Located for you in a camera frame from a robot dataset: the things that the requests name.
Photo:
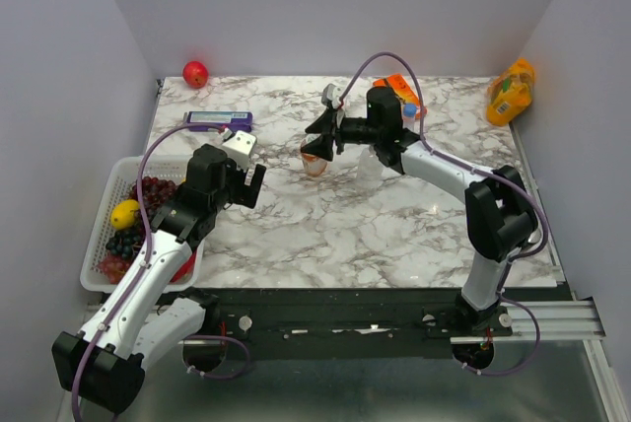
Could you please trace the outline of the orange drink bottle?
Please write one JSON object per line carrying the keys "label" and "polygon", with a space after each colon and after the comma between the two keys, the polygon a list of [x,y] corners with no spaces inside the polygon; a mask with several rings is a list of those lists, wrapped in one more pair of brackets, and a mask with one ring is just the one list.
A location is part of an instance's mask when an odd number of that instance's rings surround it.
{"label": "orange drink bottle", "polygon": [[[306,135],[300,145],[300,148],[303,148],[304,146],[314,141],[315,139],[316,139],[316,136],[314,134]],[[317,156],[307,154],[304,152],[301,152],[301,158],[302,158],[302,163],[303,163],[305,173],[308,176],[311,176],[311,177],[321,176],[327,169],[328,162],[322,158],[319,158]]]}

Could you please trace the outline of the clear bottle blue label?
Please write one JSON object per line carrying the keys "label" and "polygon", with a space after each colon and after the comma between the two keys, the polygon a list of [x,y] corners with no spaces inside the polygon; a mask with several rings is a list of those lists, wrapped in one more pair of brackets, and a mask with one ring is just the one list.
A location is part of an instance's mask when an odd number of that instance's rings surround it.
{"label": "clear bottle blue label", "polygon": [[401,109],[403,127],[412,132],[418,131],[417,114],[419,107],[416,104],[405,104]]}

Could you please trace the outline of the blue bottle cap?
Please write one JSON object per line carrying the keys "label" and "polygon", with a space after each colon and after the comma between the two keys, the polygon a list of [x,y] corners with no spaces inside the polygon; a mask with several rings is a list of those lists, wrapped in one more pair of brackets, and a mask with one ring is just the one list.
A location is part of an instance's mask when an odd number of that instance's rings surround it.
{"label": "blue bottle cap", "polygon": [[415,117],[418,113],[418,106],[415,104],[405,104],[402,109],[402,114],[406,117]]}

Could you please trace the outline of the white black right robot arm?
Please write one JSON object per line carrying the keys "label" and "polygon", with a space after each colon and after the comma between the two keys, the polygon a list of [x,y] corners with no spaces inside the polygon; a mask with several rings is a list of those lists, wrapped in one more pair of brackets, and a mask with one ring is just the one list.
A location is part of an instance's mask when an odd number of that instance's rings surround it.
{"label": "white black right robot arm", "polygon": [[464,204],[474,258],[460,290],[462,305],[453,315],[460,332],[476,334],[489,323],[488,310],[497,306],[510,258],[538,228],[522,178],[513,167],[492,170],[430,148],[404,126],[392,88],[373,87],[366,100],[365,116],[348,116],[340,88],[327,85],[324,112],[307,127],[312,139],[301,151],[330,162],[348,144],[367,145],[384,167],[429,182]]}

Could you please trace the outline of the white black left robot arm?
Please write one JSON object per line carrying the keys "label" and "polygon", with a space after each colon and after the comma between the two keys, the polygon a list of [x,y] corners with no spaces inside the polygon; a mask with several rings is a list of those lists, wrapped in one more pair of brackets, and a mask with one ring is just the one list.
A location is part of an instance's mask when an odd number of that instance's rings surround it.
{"label": "white black left robot arm", "polygon": [[204,145],[187,163],[186,177],[146,232],[145,243],[102,307],[75,334],[52,345],[58,379],[71,394],[74,418],[89,400],[118,415],[134,401],[146,371],[184,338],[211,336],[217,312],[198,300],[176,299],[153,321],[147,317],[175,272],[197,250],[228,205],[253,208],[266,168],[249,162],[256,140],[248,135],[220,147]]}

